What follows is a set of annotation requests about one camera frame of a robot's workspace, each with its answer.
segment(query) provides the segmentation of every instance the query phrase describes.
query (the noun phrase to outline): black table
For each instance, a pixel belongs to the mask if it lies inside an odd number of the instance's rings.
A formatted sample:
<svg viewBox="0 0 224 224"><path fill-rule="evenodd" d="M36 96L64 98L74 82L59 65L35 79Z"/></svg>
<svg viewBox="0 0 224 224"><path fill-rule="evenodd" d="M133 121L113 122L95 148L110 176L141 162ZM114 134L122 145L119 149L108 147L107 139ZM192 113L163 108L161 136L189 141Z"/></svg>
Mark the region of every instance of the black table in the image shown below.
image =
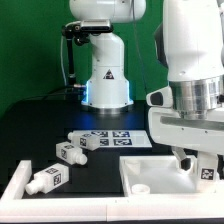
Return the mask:
<svg viewBox="0 0 224 224"><path fill-rule="evenodd" d="M33 173L57 162L55 145L67 141L73 130L146 130L148 107L135 102L132 111L119 116L99 115L81 110L80 102L66 100L22 101L0 120L0 196L21 160L31 160ZM70 166L70 181L49 194L38 193L24 198L123 197L119 173L120 155L171 154L167 146L152 148L101 148L85 151L85 166ZM163 220L138 223L224 223L213 220Z"/></svg>

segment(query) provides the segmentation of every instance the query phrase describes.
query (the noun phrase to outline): blue light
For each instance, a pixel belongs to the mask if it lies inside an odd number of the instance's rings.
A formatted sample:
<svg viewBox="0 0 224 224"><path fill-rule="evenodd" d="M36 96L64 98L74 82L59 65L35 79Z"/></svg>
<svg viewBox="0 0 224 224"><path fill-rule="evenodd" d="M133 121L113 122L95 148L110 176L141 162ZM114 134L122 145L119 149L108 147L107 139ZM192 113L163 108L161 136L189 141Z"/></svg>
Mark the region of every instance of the blue light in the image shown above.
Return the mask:
<svg viewBox="0 0 224 224"><path fill-rule="evenodd" d="M133 100L130 98L130 83L128 82L128 86L127 86L127 94L128 94L128 103L132 103Z"/></svg>
<svg viewBox="0 0 224 224"><path fill-rule="evenodd" d="M89 82L86 83L86 93L85 93L85 98L82 100L83 103L89 102Z"/></svg>

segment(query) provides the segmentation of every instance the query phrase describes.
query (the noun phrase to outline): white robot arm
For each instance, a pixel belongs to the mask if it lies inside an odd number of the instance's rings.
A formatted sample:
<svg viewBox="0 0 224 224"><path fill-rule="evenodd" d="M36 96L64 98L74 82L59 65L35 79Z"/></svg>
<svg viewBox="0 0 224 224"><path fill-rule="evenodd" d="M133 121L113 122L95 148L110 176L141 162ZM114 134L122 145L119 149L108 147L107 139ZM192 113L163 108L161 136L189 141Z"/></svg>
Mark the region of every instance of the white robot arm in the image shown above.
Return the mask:
<svg viewBox="0 0 224 224"><path fill-rule="evenodd" d="M140 19L146 9L145 0L70 0L74 17L80 20L76 31L87 34L92 43L92 76L87 82L82 105L100 113L129 110L129 82L124 77L124 43L112 32L110 23L127 23Z"/></svg>
<svg viewBox="0 0 224 224"><path fill-rule="evenodd" d="M155 142L172 146L177 158L186 159L184 148L199 151L200 191L215 181L217 154L224 155L220 9L214 0L164 0L163 10L169 85L147 96L150 134ZM212 180L203 179L207 171Z"/></svg>

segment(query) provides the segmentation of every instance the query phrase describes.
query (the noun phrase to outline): black cable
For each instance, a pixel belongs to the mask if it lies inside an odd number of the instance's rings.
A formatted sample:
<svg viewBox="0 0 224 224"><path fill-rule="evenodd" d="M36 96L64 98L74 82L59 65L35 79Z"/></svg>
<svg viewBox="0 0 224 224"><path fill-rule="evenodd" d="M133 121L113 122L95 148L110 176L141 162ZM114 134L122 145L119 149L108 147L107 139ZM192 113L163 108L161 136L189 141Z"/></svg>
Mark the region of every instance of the black cable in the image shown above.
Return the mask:
<svg viewBox="0 0 224 224"><path fill-rule="evenodd" d="M132 0L132 11L133 11L133 26L134 26L134 37L135 37L135 44L136 44L136 51L138 54L138 59L139 59L139 64L141 66L141 74L142 74L142 81L144 85L144 90L145 94L148 94L148 88L147 88L147 82L146 82L146 72L145 72L145 66L144 62L142 59L141 51L140 51L140 46L139 46L139 38L138 38L138 33L137 33L137 24L136 24L136 18L135 18L135 0Z"/></svg>
<svg viewBox="0 0 224 224"><path fill-rule="evenodd" d="M38 99L38 98L45 98L45 100L48 98L48 97L54 97L54 96L66 96L66 95L83 95L83 94L80 94L79 92L64 92L64 93L55 93L55 94L45 94L45 95L39 95L39 96L32 96L32 97L27 97L27 98L24 98L24 99L21 99L21 100L18 100L17 102L11 104L5 111L8 112L15 104L17 103L20 103L20 102L23 102L23 101L28 101L28 100L32 100L32 99Z"/></svg>

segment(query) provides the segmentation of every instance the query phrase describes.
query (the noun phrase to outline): green backdrop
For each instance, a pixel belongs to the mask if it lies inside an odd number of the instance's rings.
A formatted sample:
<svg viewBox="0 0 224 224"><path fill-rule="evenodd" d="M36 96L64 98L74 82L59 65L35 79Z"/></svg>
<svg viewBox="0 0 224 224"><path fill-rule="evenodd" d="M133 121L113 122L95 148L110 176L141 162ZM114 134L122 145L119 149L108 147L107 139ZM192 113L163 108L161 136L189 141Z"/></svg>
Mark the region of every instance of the green backdrop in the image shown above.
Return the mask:
<svg viewBox="0 0 224 224"><path fill-rule="evenodd" d="M147 11L137 22L137 32L150 92L166 85L167 71L156 60L153 38L162 21L163 0L146 2ZM62 25L73 20L69 0L0 0L0 116L18 100L43 95L63 85L60 32ZM126 45L125 74L131 83L132 97L144 100L143 69L133 24L114 27ZM74 59L78 81L85 83L91 75L91 46L74 47Z"/></svg>

